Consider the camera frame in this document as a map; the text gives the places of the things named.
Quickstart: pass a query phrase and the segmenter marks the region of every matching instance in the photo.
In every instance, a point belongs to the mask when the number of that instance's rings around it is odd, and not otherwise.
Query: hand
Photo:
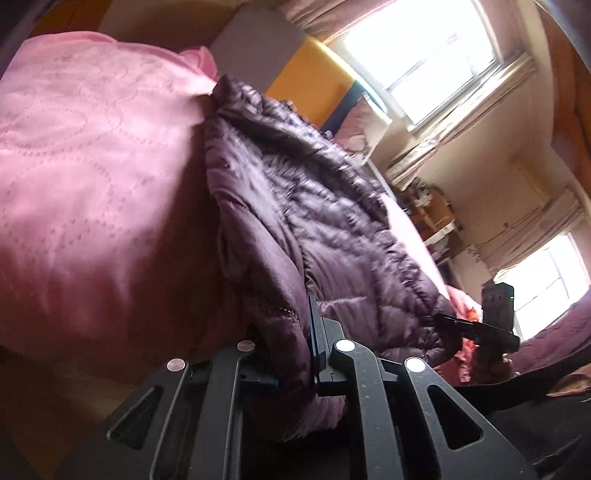
[[[499,357],[488,346],[474,350],[470,363],[470,378],[477,383],[492,384],[509,380],[515,374],[513,362],[507,354]]]

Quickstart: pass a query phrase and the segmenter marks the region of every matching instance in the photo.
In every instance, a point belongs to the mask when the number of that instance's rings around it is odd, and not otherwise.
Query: bright window
[[[347,33],[342,45],[415,126],[495,64],[471,0],[397,0]]]
[[[495,282],[515,289],[515,316],[524,340],[559,318],[589,288],[584,266],[572,240],[560,235]]]

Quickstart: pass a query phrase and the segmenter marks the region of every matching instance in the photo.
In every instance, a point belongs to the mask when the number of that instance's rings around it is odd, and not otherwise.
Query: bedsheet
[[[0,80],[0,345],[143,375],[223,341],[202,62],[90,32],[22,45]]]

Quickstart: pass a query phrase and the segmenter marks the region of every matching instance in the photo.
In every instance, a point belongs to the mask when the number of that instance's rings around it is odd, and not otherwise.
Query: headboard
[[[387,111],[336,53],[277,12],[242,4],[209,48],[220,74],[292,101],[321,131],[335,133],[363,93]]]

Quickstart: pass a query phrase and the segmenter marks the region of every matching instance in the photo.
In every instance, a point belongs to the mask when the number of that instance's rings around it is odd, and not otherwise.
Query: beige curtain
[[[491,274],[511,268],[543,247],[555,236],[570,231],[585,217],[572,190],[533,210],[487,243],[478,245],[479,256]]]
[[[452,141],[477,123],[505,95],[524,83],[534,72],[533,59],[528,53],[524,53],[510,65],[493,73],[473,94],[436,123],[425,140],[402,158],[395,159],[396,163],[385,173],[386,179],[404,190],[441,145]]]
[[[286,0],[279,10],[308,35],[328,43],[394,0]]]

